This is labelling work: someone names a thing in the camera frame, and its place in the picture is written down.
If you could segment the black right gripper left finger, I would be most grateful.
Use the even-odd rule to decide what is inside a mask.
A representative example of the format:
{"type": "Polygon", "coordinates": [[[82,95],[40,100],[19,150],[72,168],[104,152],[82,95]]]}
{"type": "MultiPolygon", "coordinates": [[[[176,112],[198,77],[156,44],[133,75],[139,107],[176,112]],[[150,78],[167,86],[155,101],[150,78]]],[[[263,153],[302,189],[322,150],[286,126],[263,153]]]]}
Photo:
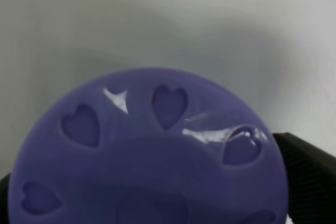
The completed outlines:
{"type": "Polygon", "coordinates": [[[10,174],[0,181],[0,224],[9,224],[8,220],[8,187],[10,174]]]}

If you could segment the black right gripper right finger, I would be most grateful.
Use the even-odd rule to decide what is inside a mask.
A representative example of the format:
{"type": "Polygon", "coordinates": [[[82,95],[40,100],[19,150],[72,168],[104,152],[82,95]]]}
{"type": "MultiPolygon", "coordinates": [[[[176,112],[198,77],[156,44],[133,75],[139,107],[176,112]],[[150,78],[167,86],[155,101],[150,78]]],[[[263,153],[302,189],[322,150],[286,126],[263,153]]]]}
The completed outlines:
{"type": "Polygon", "coordinates": [[[335,157],[291,133],[273,136],[287,171],[292,222],[335,224],[335,157]]]}

